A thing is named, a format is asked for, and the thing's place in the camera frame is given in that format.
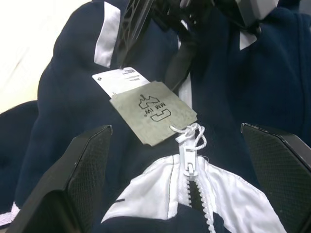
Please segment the white zipper slider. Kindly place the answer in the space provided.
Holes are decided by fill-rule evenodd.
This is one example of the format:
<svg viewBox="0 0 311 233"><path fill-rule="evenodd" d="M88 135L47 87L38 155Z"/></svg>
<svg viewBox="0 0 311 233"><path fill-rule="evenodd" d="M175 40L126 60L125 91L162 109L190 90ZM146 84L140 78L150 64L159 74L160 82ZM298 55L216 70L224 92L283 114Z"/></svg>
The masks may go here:
<svg viewBox="0 0 311 233"><path fill-rule="evenodd" d="M181 134L176 138L179 144L180 169L188 180L194 181L198 176L196 169L197 152L195 150L195 137Z"/></svg>

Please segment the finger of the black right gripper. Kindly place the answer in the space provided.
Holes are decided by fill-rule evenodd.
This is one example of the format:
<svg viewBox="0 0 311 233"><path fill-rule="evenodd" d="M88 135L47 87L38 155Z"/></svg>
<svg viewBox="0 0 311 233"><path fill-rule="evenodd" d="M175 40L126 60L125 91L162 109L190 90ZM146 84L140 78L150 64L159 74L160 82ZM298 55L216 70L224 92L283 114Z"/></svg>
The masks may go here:
<svg viewBox="0 0 311 233"><path fill-rule="evenodd" d="M199 44L198 33L190 32L182 35L181 47L170 59L164 78L164 84L171 91L176 91L189 75Z"/></svg>
<svg viewBox="0 0 311 233"><path fill-rule="evenodd" d="M118 33L118 67L125 67L130 53L144 34L155 0L129 0Z"/></svg>

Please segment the white paper price tag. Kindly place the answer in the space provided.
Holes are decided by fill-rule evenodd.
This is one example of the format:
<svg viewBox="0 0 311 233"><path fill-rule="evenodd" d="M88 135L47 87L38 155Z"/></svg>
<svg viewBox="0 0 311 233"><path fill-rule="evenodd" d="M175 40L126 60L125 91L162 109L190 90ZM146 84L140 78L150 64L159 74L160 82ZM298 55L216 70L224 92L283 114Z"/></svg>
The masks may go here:
<svg viewBox="0 0 311 233"><path fill-rule="evenodd" d="M146 78L132 67L102 72L93 75L92 78L109 97L149 83Z"/></svg>

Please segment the navy and white zip jacket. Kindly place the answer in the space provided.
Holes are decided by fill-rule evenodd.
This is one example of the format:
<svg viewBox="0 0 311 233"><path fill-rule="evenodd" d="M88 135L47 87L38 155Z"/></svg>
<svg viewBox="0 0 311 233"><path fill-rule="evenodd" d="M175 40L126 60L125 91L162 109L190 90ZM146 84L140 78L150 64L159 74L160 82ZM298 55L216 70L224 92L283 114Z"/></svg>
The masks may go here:
<svg viewBox="0 0 311 233"><path fill-rule="evenodd" d="M243 31L218 9L199 28L190 73L174 92L197 121L144 145L92 78L132 67L164 83L181 40L155 21L118 67L118 33L129 0L91 0L72 13L43 71L37 100L0 114L0 230L7 230L44 173L72 140L100 126L112 135L102 204L91 233L287 233L253 167L243 123L300 137L311 146L311 15L279 0ZM179 144L195 137L194 181L180 169Z"/></svg>

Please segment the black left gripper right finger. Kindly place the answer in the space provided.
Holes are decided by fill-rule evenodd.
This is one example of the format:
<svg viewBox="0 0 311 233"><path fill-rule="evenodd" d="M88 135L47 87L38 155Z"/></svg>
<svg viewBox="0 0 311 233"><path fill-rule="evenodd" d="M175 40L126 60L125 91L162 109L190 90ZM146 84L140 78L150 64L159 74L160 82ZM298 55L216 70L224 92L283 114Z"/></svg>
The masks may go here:
<svg viewBox="0 0 311 233"><path fill-rule="evenodd" d="M311 233L311 147L297 135L243 123L257 179L287 233Z"/></svg>

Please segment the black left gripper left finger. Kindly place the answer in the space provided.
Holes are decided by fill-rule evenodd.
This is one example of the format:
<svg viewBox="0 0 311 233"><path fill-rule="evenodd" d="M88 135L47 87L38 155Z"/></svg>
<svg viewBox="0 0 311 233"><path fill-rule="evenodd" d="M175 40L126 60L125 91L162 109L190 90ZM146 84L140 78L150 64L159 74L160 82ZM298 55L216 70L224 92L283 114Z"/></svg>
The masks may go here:
<svg viewBox="0 0 311 233"><path fill-rule="evenodd" d="M75 137L42 176L7 233L91 233L102 204L112 127Z"/></svg>

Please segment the grey cardboard hang tag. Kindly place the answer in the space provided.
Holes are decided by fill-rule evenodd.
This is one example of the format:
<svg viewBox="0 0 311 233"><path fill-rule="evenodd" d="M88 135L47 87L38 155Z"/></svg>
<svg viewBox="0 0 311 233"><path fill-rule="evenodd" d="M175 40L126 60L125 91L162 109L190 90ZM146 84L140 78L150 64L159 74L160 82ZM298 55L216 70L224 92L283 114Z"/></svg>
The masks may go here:
<svg viewBox="0 0 311 233"><path fill-rule="evenodd" d="M197 114L162 82L114 95L110 100L144 145L155 146L197 121Z"/></svg>

